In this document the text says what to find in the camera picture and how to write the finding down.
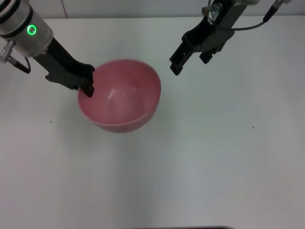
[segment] cable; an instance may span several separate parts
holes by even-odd
[[[257,24],[257,25],[254,25],[254,26],[250,26],[250,27],[245,27],[245,28],[224,28],[224,27],[221,27],[219,25],[216,25],[215,22],[213,21],[213,26],[219,30],[223,30],[223,31],[245,31],[245,30],[252,30],[252,29],[255,29],[255,28],[258,28],[262,25],[264,25],[265,22],[262,21],[261,23]]]
[[[274,14],[278,11],[278,9],[283,4],[283,2],[288,3],[290,1],[275,0],[274,4],[270,7],[269,11],[264,16],[263,21],[261,23],[257,24],[257,25],[251,26],[251,27],[245,27],[245,28],[223,28],[223,27],[221,27],[219,25],[216,25],[214,21],[212,22],[212,25],[215,28],[217,28],[219,30],[223,30],[223,31],[245,31],[245,30],[252,30],[252,29],[258,28],[258,27],[264,25],[266,22],[268,22],[274,16]]]
[[[28,64],[28,67],[25,67],[22,63],[20,63],[19,61],[16,61],[13,66],[18,68],[19,70],[23,71],[24,73],[26,74],[29,74],[31,72],[31,65],[30,65],[30,62],[28,60],[28,58],[24,57],[27,64]]]

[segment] bowl rim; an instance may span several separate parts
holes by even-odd
[[[159,96],[157,97],[156,101],[154,101],[153,106],[152,106],[152,109],[151,109],[148,113],[141,115],[141,116],[138,117],[137,119],[134,119],[134,120],[129,121],[129,122],[126,122],[126,123],[121,123],[121,124],[104,124],[104,123],[96,122],[96,121],[92,120],[92,119],[91,119],[90,117],[88,117],[88,116],[86,115],[86,113],[83,111],[83,109],[82,109],[82,107],[81,107],[81,104],[80,104],[80,91],[81,91],[81,87],[79,87],[79,89],[77,90],[77,103],[78,103],[78,106],[79,106],[79,108],[80,108],[82,114],[83,114],[86,118],[88,118],[91,122],[93,122],[94,124],[96,124],[96,125],[101,125],[101,126],[105,126],[105,127],[119,127],[119,126],[125,126],[125,125],[130,125],[130,124],[136,123],[136,122],[140,121],[141,119],[145,118],[147,115],[149,115],[151,111],[155,110],[155,109],[156,109],[156,106],[158,106],[159,100],[160,100],[160,98],[161,98],[161,79],[160,79],[158,73],[155,71],[155,69],[154,69],[153,67],[151,67],[149,64],[145,63],[145,62],[138,61],[138,60],[132,60],[132,59],[121,59],[121,60],[108,61],[108,62],[106,62],[106,63],[103,63],[103,64],[99,65],[98,67],[101,67],[101,66],[103,66],[103,65],[105,65],[105,64],[108,64],[108,63],[111,63],[111,62],[119,62],[119,61],[132,61],[132,62],[138,62],[138,63],[144,64],[144,65],[148,66],[149,68],[151,68],[151,69],[154,71],[154,73],[155,73],[155,75],[157,76],[157,79],[158,79],[158,84],[159,84],[159,85],[158,85],[158,86],[159,86]]]

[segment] white table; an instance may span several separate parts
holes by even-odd
[[[168,59],[200,20],[47,20],[81,62],[159,73],[155,116],[128,134],[87,121],[34,60],[30,75],[0,65],[2,229],[304,228],[305,17],[238,32],[174,76]]]

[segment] green indicator light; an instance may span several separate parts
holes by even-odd
[[[28,30],[28,34],[31,36],[35,35],[37,32],[35,25],[29,25],[27,30]]]

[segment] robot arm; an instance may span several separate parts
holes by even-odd
[[[73,59],[27,0],[0,1],[0,37],[8,42],[0,52],[0,62],[9,62],[29,73],[30,68],[11,56],[15,48],[26,60],[32,57],[43,66],[49,72],[47,80],[70,89],[78,90],[80,87],[89,97],[92,96],[94,67]]]
[[[291,0],[276,0],[263,21],[252,27],[232,29],[243,11],[259,0],[215,0],[212,5],[203,7],[203,20],[194,29],[186,32],[182,37],[182,44],[170,58],[171,70],[179,75],[184,64],[194,52],[201,52],[200,59],[207,64],[214,54],[220,52],[235,31],[257,28],[277,12],[283,3]]]

